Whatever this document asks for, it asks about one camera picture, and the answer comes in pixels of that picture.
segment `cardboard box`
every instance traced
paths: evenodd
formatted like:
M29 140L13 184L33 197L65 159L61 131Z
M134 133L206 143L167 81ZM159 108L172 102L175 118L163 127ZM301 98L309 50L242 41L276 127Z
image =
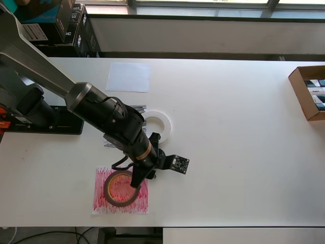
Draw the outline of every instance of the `cardboard box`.
M305 84L305 80L323 80L324 78L325 66L297 67L289 76L291 85L308 121L325 119L325 111L318 110Z
M34 44L62 43L75 0L31 0L19 6L15 16Z
M91 57L99 57L101 51L95 32L92 28L90 19L88 18L86 7L84 4L75 4L72 10L70 22L78 23L86 38Z
M70 23L62 44L35 45L48 57L90 57L90 51L79 24Z

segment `black metal bracket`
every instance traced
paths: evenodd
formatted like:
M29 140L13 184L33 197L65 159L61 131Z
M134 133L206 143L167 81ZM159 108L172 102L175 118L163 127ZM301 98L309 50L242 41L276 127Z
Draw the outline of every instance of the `black metal bracket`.
M11 122L5 132L80 135L84 121L67 110L66 106L51 106L56 113L56 120L49 127L26 124L8 114L5 121Z

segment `window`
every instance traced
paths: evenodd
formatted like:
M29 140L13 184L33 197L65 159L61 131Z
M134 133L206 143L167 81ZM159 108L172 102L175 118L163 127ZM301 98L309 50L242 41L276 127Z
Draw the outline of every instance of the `window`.
M193 3L223 3L223 4L266 4L268 0L142 0L150 2L193 2Z
M280 0L280 4L325 4L325 0Z

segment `black box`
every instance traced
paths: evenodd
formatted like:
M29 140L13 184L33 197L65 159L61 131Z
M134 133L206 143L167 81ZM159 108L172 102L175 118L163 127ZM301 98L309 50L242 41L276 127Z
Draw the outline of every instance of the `black box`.
M75 0L31 0L19 6L15 16L34 44L62 43Z
M35 45L48 57L90 57L90 51L79 24L70 23L62 44Z
M98 44L95 32L92 28L90 19L88 18L87 10L84 4L74 5L70 22L78 23L80 25L90 49L90 56L99 57L99 52L101 49Z

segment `circuit board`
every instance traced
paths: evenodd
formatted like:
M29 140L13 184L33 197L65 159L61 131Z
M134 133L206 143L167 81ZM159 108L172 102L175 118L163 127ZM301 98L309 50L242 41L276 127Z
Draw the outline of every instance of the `circuit board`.
M178 173L186 174L188 164L189 164L189 159L182 158L180 156L175 155L170 169Z

